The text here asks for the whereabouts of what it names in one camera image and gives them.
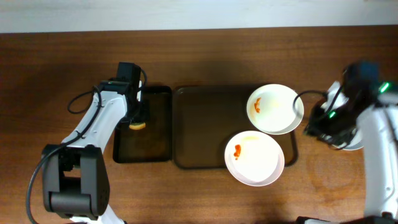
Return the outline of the yellow sponge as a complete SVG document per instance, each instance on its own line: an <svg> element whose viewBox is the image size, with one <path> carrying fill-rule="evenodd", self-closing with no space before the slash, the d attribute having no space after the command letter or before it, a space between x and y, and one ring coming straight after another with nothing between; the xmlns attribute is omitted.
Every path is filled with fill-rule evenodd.
<svg viewBox="0 0 398 224"><path fill-rule="evenodd" d="M140 130L140 129L144 129L146 127L146 123L142 122L142 123L131 123L129 125L129 129L131 130Z"/></svg>

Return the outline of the white plate with brown smear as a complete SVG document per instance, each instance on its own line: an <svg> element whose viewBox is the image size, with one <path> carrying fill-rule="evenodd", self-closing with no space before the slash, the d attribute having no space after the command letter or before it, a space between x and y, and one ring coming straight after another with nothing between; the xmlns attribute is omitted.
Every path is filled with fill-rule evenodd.
<svg viewBox="0 0 398 224"><path fill-rule="evenodd" d="M334 82L327 90L326 101L320 106L318 139L339 150L355 151L363 147L362 134L356 127L350 98L343 90L340 82Z"/></svg>

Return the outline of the white plate with orange sauce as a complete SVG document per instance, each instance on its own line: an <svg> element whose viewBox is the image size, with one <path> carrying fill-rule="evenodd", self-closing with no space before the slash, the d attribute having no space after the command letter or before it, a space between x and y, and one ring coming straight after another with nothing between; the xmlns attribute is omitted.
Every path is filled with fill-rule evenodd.
<svg viewBox="0 0 398 224"><path fill-rule="evenodd" d="M304 106L293 89L280 84L267 84L250 94L246 114L258 130L281 135L293 131L302 122Z"/></svg>

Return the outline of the white plate with red sauce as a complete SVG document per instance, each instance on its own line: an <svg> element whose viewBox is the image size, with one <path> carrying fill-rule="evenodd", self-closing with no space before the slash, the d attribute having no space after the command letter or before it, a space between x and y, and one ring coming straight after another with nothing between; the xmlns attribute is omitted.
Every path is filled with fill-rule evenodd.
<svg viewBox="0 0 398 224"><path fill-rule="evenodd" d="M236 180L252 187L272 184L281 176L285 166L280 145L259 131L243 131L234 135L225 147L224 161Z"/></svg>

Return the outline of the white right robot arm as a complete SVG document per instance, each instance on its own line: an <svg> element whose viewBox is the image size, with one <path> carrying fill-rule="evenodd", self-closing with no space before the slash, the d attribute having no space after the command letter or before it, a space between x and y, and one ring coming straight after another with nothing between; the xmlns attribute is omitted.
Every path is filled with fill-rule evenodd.
<svg viewBox="0 0 398 224"><path fill-rule="evenodd" d="M304 133L342 150L355 136L364 148L364 216L355 223L397 223L397 85L379 79L376 63L358 61L343 81L321 92Z"/></svg>

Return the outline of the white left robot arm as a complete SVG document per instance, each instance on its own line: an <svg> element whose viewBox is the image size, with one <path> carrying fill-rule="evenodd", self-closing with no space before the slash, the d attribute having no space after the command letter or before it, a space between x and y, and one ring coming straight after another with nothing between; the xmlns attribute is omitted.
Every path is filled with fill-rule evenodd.
<svg viewBox="0 0 398 224"><path fill-rule="evenodd" d="M141 93L147 75L121 62L116 77L89 92L77 127L60 143L48 144L36 168L42 172L44 208L76 223L123 223L109 205L110 183L103 153L119 125L144 125Z"/></svg>

